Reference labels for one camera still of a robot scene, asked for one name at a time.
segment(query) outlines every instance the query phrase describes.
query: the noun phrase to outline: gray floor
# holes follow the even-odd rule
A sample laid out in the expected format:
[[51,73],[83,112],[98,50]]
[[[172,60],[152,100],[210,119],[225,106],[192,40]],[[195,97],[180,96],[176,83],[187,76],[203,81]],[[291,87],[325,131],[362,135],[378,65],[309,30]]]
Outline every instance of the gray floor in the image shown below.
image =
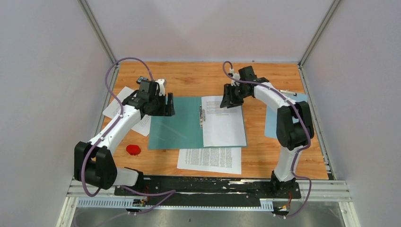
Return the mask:
[[[297,210],[300,202],[291,203]],[[80,208],[77,211],[79,227],[94,227],[109,218],[126,212],[124,209]],[[153,210],[147,214],[124,215],[102,225],[103,227],[344,227],[337,202],[309,202],[294,218],[281,220],[270,212],[262,211],[198,211]]]

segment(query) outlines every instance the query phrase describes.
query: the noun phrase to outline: paper sheet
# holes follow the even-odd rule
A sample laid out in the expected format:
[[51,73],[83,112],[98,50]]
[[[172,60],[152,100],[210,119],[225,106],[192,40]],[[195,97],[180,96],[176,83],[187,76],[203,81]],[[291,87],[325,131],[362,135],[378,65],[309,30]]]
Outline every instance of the paper sheet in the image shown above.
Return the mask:
[[[305,94],[297,93],[296,96],[287,96],[291,99],[294,99],[297,102],[308,101],[308,96]],[[298,122],[298,119],[293,118],[293,123]],[[264,125],[264,135],[266,137],[277,139],[276,135],[277,128],[277,114],[270,108],[266,109],[266,122]]]
[[223,96],[202,97],[204,147],[246,146],[242,108],[220,108]]
[[241,148],[180,149],[177,168],[241,174]]
[[[124,87],[121,92],[118,93],[117,97],[122,101],[133,92],[134,90],[132,90],[131,88]],[[119,112],[119,110],[120,105],[116,100],[113,100],[109,104],[109,106],[106,107],[105,110],[103,110],[103,115],[109,118],[113,118]],[[132,127],[131,129],[143,136],[148,136],[150,132],[150,116],[145,115],[142,120],[134,125],[134,127]]]

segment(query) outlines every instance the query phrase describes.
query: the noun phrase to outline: white panel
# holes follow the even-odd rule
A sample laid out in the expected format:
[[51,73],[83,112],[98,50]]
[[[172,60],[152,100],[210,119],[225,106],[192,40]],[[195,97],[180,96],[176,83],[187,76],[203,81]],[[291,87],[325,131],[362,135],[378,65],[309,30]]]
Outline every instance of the white panel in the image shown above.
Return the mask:
[[345,0],[305,70],[364,227],[400,226],[401,2]]
[[0,226],[51,227],[110,62],[77,1],[0,5]]
[[299,61],[332,0],[88,0],[117,58]]

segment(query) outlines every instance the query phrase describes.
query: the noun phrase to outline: wooden tabletop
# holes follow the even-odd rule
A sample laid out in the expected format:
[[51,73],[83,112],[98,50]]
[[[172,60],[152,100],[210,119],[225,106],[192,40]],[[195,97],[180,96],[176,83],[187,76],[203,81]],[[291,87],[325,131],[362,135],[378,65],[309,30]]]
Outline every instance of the wooden tabletop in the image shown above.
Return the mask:
[[[303,93],[301,78],[296,64],[234,63],[234,69],[252,65],[258,77],[267,78],[275,88]],[[167,80],[166,92],[178,96],[221,96],[223,85],[230,83],[222,72],[222,63],[214,62],[148,62],[155,79]],[[117,76],[114,93],[118,94],[125,86],[138,89],[138,77],[149,77],[146,68],[139,62],[123,62]],[[187,176],[234,176],[270,178],[280,153],[277,139],[264,136],[266,105],[252,97],[246,98],[243,105],[244,122],[248,147],[242,148],[242,174],[223,174],[194,170],[177,169],[178,150],[148,150],[148,139],[130,131],[122,140],[114,154],[118,167],[138,169],[146,175],[187,175]],[[103,127],[110,119],[105,118]],[[141,153],[129,155],[125,149],[130,144],[139,145]],[[328,179],[317,137],[305,150],[296,170],[298,175],[313,179]]]

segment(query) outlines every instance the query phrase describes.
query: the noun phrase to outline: blue folder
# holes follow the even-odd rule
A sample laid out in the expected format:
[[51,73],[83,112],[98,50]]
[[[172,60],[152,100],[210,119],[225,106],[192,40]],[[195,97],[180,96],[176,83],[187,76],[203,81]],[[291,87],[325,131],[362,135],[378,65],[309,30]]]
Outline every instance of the blue folder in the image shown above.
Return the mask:
[[152,116],[148,149],[204,148],[201,105],[202,97],[174,97],[174,116]]
[[[297,93],[296,96],[287,96],[287,97],[294,99],[297,102],[308,101],[308,96],[300,93]],[[295,123],[298,122],[298,119],[293,118],[292,121]],[[276,128],[277,128],[277,114],[270,107],[267,107],[266,122],[264,125],[264,135],[266,137],[277,139]]]

